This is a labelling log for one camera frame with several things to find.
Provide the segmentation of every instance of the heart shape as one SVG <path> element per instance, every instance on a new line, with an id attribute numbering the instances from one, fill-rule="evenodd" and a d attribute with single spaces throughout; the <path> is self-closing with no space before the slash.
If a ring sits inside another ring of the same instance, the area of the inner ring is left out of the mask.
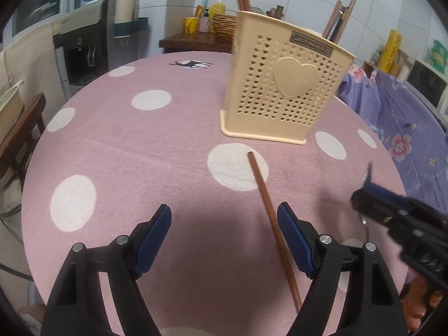
<path id="1" fill-rule="evenodd" d="M 274 65 L 274 80 L 282 96 L 290 100 L 317 86 L 320 72 L 312 64 L 301 64 L 294 58 L 283 57 Z"/>

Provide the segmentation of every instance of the beige plastic basket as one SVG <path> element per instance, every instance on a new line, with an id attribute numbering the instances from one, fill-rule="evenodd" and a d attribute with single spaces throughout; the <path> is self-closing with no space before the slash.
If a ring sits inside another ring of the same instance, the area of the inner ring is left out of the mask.
<path id="1" fill-rule="evenodd" d="M 353 58 L 315 32 L 238 12 L 222 132 L 305 144 Z"/>

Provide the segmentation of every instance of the pink tablecloth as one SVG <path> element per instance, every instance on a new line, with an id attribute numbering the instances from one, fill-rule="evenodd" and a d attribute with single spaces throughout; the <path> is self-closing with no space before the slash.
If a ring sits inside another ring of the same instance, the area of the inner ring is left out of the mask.
<path id="1" fill-rule="evenodd" d="M 365 241 L 349 199 L 369 161 L 374 182 L 405 193 L 381 142 L 335 98 L 305 146 L 224 136 L 219 111 L 230 57 L 187 52 L 133 62 L 82 89 L 48 125 L 22 204 L 25 251 L 44 300 L 74 243 L 108 244 L 166 203 L 171 229 L 138 281 L 164 336 L 286 335 L 295 309 L 247 151 L 258 153 L 274 206 L 287 201 L 341 243 Z M 401 287 L 399 248 L 369 224 Z M 299 272 L 297 281 L 304 299 L 310 281 Z M 344 289 L 342 276 L 327 333 L 337 325 Z"/>

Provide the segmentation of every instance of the yellow roll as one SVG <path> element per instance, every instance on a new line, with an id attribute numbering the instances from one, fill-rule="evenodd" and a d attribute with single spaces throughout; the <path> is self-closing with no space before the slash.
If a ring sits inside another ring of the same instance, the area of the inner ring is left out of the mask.
<path id="1" fill-rule="evenodd" d="M 391 70 L 401 42 L 402 35 L 398 31 L 392 29 L 389 34 L 388 42 L 386 43 L 386 48 L 384 48 L 384 52 L 382 53 L 381 59 L 378 63 L 378 68 L 383 72 L 389 73 Z"/>

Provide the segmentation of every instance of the tiled wall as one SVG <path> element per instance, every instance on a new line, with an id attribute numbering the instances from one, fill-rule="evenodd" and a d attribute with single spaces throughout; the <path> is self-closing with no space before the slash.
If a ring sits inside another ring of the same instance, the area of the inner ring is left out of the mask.
<path id="1" fill-rule="evenodd" d="M 195 0 L 194 5 L 200 4 L 201 1 Z M 250 4 L 263 11 L 283 5 L 285 21 L 322 32 L 336 1 L 250 0 Z M 348 5 L 350 0 L 341 1 Z M 224 3 L 229 13 L 238 10 L 236 0 L 224 0 Z M 430 21 L 421 21 L 419 16 L 426 20 L 430 17 Z M 427 45 L 432 45 L 432 39 L 429 37 L 442 39 L 446 36 L 440 21 L 425 0 L 357 0 L 340 45 L 354 53 L 359 60 L 370 60 L 375 50 L 386 44 L 391 29 L 398 29 L 403 34 L 403 50 L 419 58 Z"/>
<path id="2" fill-rule="evenodd" d="M 183 19 L 193 13 L 194 0 L 140 0 L 139 17 L 149 18 L 149 30 L 138 35 L 138 57 L 161 54 L 158 41 L 182 31 Z"/>

